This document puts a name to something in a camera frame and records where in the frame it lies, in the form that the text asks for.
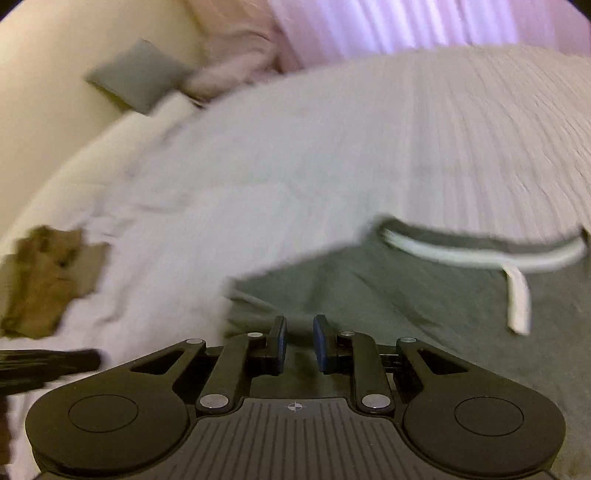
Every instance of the white comforter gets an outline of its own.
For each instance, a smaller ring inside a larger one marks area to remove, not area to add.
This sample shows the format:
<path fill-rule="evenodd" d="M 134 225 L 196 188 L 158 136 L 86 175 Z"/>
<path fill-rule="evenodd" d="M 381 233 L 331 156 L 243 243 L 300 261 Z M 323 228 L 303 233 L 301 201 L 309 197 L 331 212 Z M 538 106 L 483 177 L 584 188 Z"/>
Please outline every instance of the white comforter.
<path fill-rule="evenodd" d="M 109 366 L 221 341 L 229 277 L 352 241 L 377 214 L 548 241 L 589 224 L 591 61 L 534 48 L 374 57 L 245 89 L 170 131 L 77 220 L 113 244 L 59 335 Z M 40 393 L 14 400 L 14 479 Z"/>

